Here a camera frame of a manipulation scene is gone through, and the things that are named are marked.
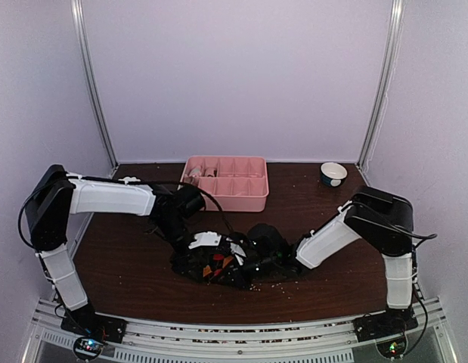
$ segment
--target metal frame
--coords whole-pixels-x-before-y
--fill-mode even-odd
[[[439,347],[445,361],[457,362],[447,332],[447,321],[438,299],[425,301],[429,312],[429,329],[440,330]],[[55,302],[40,300],[33,316],[33,330],[23,363],[36,361],[40,343],[47,342],[69,349],[76,336],[60,329],[61,318],[54,313]],[[420,304],[414,304],[420,331],[425,315]],[[343,317],[321,321],[285,324],[206,325],[177,324],[162,321],[125,318],[128,325],[122,344],[111,343],[102,358],[120,362],[320,362],[349,363],[352,350],[371,345],[359,343],[352,320]]]
[[[401,19],[404,10],[404,0],[392,1],[392,16],[390,18],[390,25],[388,36],[386,39],[385,58],[383,59],[382,73],[380,76],[380,83],[378,84],[377,96],[371,112],[370,123],[368,125],[367,135],[361,149],[358,165],[362,172],[366,171],[367,159],[370,151],[376,141],[375,134],[378,130],[378,125],[383,116],[383,108],[386,104],[386,91],[389,81],[392,77],[393,64],[396,58],[398,49],[398,41],[400,39]]]
[[[103,109],[99,100],[98,87],[96,86],[95,75],[92,69],[88,37],[85,31],[84,14],[82,13],[82,0],[71,0],[71,7],[73,11],[74,27],[76,28],[77,38],[81,48],[82,65],[84,66],[85,79],[88,86],[92,109],[95,114],[96,123],[98,124],[101,140],[103,141],[103,145],[106,149],[107,157],[110,161],[111,167],[115,168],[118,165],[118,161],[114,153],[109,132],[107,131]]]

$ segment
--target dark brown tabletop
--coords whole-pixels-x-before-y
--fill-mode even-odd
[[[270,195],[262,213],[226,213],[234,229],[258,222],[289,241],[319,228],[359,185],[358,170],[339,188],[319,182],[319,164],[270,163]],[[179,180],[183,164],[121,165],[115,177]],[[192,231],[226,232],[216,212],[192,217]],[[308,321],[382,310],[386,281],[381,255],[360,240],[289,282],[255,282],[253,290],[202,285],[175,275],[171,247],[152,234],[146,217],[95,214],[74,259],[84,288],[99,312],[130,318],[212,324]]]

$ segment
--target white wall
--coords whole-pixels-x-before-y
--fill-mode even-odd
[[[468,362],[468,0],[408,2],[395,77],[368,177],[407,197],[420,281],[440,296]]]
[[[118,160],[358,160],[390,0],[85,2]]]
[[[106,175],[69,2],[0,0],[0,362],[19,361],[24,330],[51,288],[19,240],[17,213],[52,163]],[[73,237],[82,223],[71,222]]]

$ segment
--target pink tray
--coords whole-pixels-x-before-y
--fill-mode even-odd
[[[213,168],[214,177],[204,176]],[[181,175],[182,182],[190,182],[189,174],[201,169],[195,184],[210,193],[228,212],[261,212],[269,194],[267,164],[262,157],[191,157]],[[205,198],[206,210],[217,210]]]

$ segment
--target small cup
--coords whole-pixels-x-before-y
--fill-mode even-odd
[[[345,182],[348,171],[338,163],[324,163],[320,168],[321,181],[328,187],[339,187]]]

